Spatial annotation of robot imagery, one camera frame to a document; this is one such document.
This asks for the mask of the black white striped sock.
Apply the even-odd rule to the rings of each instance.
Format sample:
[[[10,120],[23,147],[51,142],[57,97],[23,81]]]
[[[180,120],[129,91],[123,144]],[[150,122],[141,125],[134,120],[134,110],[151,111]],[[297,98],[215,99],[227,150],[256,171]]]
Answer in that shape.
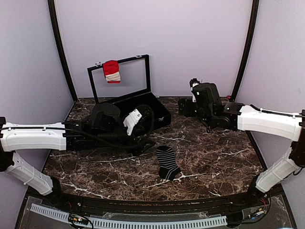
[[[159,146],[156,149],[159,162],[159,176],[165,180],[173,181],[181,169],[176,163],[175,152],[171,147]]]

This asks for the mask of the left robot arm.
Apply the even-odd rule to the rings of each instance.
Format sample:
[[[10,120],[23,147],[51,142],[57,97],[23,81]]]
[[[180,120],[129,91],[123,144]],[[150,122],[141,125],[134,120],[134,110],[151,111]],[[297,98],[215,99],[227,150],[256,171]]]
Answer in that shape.
[[[153,130],[153,109],[141,104],[126,116],[109,103],[97,104],[81,121],[47,125],[18,125],[0,119],[0,170],[48,197],[57,208],[67,204],[59,180],[25,162],[18,150],[51,149],[82,151],[101,147],[137,150],[145,146]]]

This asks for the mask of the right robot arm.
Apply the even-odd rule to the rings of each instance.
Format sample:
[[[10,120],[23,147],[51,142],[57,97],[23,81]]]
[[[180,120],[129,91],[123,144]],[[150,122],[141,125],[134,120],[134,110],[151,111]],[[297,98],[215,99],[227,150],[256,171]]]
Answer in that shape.
[[[179,113],[197,117],[206,131],[219,127],[232,131],[255,131],[291,140],[286,153],[269,169],[253,178],[243,203],[253,207],[273,186],[305,167],[305,114],[265,110],[254,105],[222,102],[214,83],[190,81],[192,98],[178,102]]]

